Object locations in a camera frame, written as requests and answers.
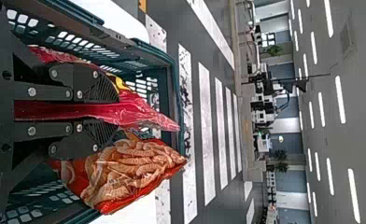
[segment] plastic wrap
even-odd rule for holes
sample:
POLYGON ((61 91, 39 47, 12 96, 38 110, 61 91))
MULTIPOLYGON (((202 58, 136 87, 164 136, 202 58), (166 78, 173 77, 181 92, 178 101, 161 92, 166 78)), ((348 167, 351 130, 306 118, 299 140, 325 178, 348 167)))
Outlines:
POLYGON ((83 160, 50 161, 61 180, 85 204, 112 214, 151 193, 187 162, 158 139, 120 130, 114 146, 83 160))
MULTIPOLYGON (((34 48, 33 52, 44 63, 85 63, 79 58, 51 49, 34 48)), ((57 104, 38 101, 15 101, 15 120, 56 120, 96 118, 123 128, 149 127, 178 132, 179 126, 165 115, 151 108, 138 94, 129 89, 121 78, 106 73, 119 93, 120 102, 107 105, 57 104)))

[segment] fluorescent light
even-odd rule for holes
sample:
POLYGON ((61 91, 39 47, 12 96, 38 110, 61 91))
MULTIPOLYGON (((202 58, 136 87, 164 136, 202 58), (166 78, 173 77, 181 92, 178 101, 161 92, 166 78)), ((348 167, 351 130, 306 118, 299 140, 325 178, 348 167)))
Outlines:
POLYGON ((309 102, 309 116, 311 119, 311 128, 315 129, 315 123, 314 123, 314 111, 312 110, 312 102, 309 102))
POLYGON ((331 159, 326 159, 326 165, 328 166, 328 177, 329 177, 329 187, 331 189, 331 195, 334 195, 334 184, 332 182, 332 172, 331 172, 331 159))
POLYGON ((290 8, 291 8, 291 17, 296 20, 296 14, 294 13, 294 3, 293 0, 290 0, 290 8))
POLYGON ((306 54, 303 55, 303 60, 304 60, 304 72, 305 72, 305 76, 308 77, 308 64, 306 61, 306 54))
POLYGON ((290 36, 293 36, 293 30, 291 30, 291 19, 289 19, 289 30, 290 30, 290 36))
POLYGON ((355 220, 360 223, 360 212, 358 204, 358 194, 356 191, 355 175, 352 169, 348 169, 349 187, 351 188, 352 206, 354 209, 355 220))
POLYGON ((307 183, 307 194, 308 194, 308 202, 311 203, 311 189, 309 188, 309 183, 307 183))
POLYGON ((302 111, 300 111, 300 127, 303 130, 303 116, 302 116, 302 111))
POLYGON ((302 10, 299 9, 299 26, 300 26, 300 34, 303 34, 303 20, 302 20, 302 10))
POLYGON ((310 148, 308 148, 308 165, 309 165, 309 172, 312 172, 312 156, 310 148))
POLYGON ((344 123, 346 123, 346 119, 345 119, 343 90, 341 89, 340 76, 335 77, 335 89, 337 90, 337 100, 338 100, 338 108, 340 110, 340 120, 341 120, 341 123, 344 124, 344 123))
POLYGON ((317 152, 315 152, 315 164, 317 166, 317 181, 320 181, 319 157, 317 156, 317 152))
POLYGON ((297 31, 294 31, 294 42, 296 42, 296 51, 299 51, 299 37, 297 37, 297 31))
POLYGON ((317 64, 317 43, 315 42, 315 34, 311 32, 312 54, 314 55, 314 64, 317 64))
POLYGON ((314 199, 314 213, 315 217, 317 217, 317 196, 314 192, 312 192, 312 197, 314 199))
POLYGON ((317 98, 319 100, 320 121, 322 122, 322 127, 325 127, 326 122, 325 122, 325 111, 324 111, 324 108, 323 108, 322 92, 319 92, 317 94, 317 98))
POLYGON ((325 0, 325 9, 326 9, 326 21, 328 23, 329 37, 332 37, 334 35, 334 29, 332 28, 330 0, 325 0))

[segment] packaged food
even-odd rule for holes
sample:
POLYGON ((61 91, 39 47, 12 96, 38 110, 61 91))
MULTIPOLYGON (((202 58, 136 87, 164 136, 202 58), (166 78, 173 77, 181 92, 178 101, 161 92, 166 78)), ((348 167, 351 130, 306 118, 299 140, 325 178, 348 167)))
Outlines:
POLYGON ((119 139, 82 160, 49 162, 67 188, 102 214, 151 193, 187 162, 149 134, 119 130, 119 139))

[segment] ceiling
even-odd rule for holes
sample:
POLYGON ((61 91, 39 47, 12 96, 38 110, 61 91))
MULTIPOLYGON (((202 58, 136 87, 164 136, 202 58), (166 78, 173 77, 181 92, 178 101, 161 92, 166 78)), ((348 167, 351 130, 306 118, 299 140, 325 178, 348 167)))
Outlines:
POLYGON ((300 94, 303 113, 303 144, 312 151, 314 171, 307 169, 307 178, 317 195, 317 214, 311 204, 313 223, 357 223, 354 218, 347 169, 353 169, 359 200, 360 223, 366 223, 366 1, 331 0, 334 34, 328 34, 324 1, 294 0, 296 19, 292 29, 298 32, 300 51, 295 51, 296 76, 303 70, 303 54, 307 55, 309 75, 328 74, 312 79, 308 93, 300 94), (303 15, 303 34, 299 32, 298 8, 303 15), (355 41, 344 57, 341 31, 351 16, 351 37, 355 41), (318 63, 314 64, 311 32, 315 33, 318 63), (340 121, 335 77, 340 76, 344 96, 346 123, 340 121), (322 92, 326 126, 321 126, 318 93, 322 92), (309 102, 312 102, 315 129, 311 128, 309 102), (317 180, 314 152, 318 153, 320 181, 317 180), (326 159, 331 159, 334 196, 330 194, 326 159))

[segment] bolt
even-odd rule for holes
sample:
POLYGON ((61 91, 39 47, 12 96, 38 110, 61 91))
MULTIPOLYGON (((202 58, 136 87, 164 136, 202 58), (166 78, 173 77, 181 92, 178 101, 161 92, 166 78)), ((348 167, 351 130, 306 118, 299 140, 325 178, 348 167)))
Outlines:
POLYGON ((78 97, 78 99, 83 98, 83 92, 82 91, 77 91, 77 97, 78 97))
POLYGON ((57 76, 58 76, 58 72, 57 72, 57 70, 52 70, 52 71, 51 71, 51 75, 52 75, 53 77, 57 77, 57 76))
POLYGON ((83 126, 81 124, 77 125, 77 132, 81 133, 83 131, 83 126))
POLYGON ((70 125, 67 125, 65 130, 66 130, 66 132, 67 132, 67 133, 70 133, 70 130, 71 130, 71 129, 72 129, 72 128, 70 127, 70 125))
POLYGON ((29 94, 29 96, 34 97, 34 96, 36 95, 36 90, 35 90, 35 88, 33 88, 33 87, 29 88, 29 89, 28 89, 28 94, 29 94))
POLYGON ((51 146, 51 147, 49 148, 49 153, 50 153, 51 155, 54 155, 55 153, 57 153, 57 147, 56 147, 56 146, 51 146))
POLYGON ((35 127, 30 127, 28 129, 28 134, 29 134, 29 136, 34 136, 35 135, 35 127))

